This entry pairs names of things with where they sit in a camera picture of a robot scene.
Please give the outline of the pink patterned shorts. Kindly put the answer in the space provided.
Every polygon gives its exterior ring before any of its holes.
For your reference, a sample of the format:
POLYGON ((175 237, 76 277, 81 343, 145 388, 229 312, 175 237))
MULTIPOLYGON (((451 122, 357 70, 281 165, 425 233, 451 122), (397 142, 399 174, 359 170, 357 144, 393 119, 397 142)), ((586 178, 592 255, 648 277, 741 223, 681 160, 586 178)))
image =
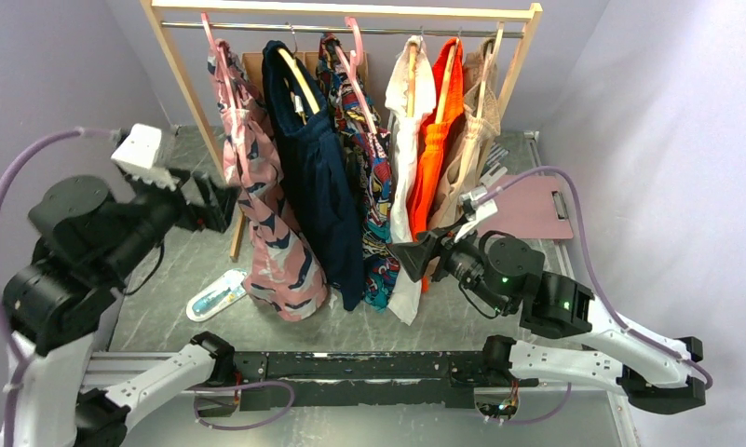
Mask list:
POLYGON ((309 318, 329 296, 324 271, 285 196, 284 173, 263 94, 248 79, 229 44, 216 40, 224 48, 239 95, 234 125, 230 115, 221 113, 209 50, 208 71, 224 128, 222 175, 229 185, 239 188, 237 203, 250 228, 251 271, 244 287, 284 320, 309 318))

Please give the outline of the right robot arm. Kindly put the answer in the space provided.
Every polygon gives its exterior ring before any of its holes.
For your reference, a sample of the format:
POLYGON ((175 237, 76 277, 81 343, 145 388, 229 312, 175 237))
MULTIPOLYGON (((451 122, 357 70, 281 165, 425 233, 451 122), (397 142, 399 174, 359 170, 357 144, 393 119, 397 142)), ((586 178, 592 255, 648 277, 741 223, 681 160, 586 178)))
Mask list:
POLYGON ((515 388, 549 379, 594 386, 626 397, 639 410, 663 415, 706 403, 706 384, 693 373, 703 358, 698 338, 672 339, 623 318, 601 294, 545 270, 544 254, 510 234, 489 231, 481 238, 455 240, 454 231, 442 229, 391 250, 412 279, 424 276, 435 262, 436 275, 454 278, 473 307, 490 307, 488 319, 517 315, 520 328, 532 335, 581 346, 556 348, 491 335, 478 366, 461 373, 464 385, 515 388))

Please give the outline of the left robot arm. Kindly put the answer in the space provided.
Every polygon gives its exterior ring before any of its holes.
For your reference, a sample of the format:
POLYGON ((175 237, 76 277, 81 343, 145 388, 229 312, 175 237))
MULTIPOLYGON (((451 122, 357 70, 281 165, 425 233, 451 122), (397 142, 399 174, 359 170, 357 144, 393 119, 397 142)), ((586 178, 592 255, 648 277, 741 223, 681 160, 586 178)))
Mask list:
POLYGON ((180 392, 234 378, 233 347, 203 332, 123 384, 82 387, 102 315, 146 255, 172 228, 222 233, 230 225, 236 187, 202 172, 172 174, 166 186, 133 180, 126 203, 101 178, 70 177, 29 211, 39 235, 32 261, 1 295, 21 357, 10 375, 0 446, 118 446, 180 392))

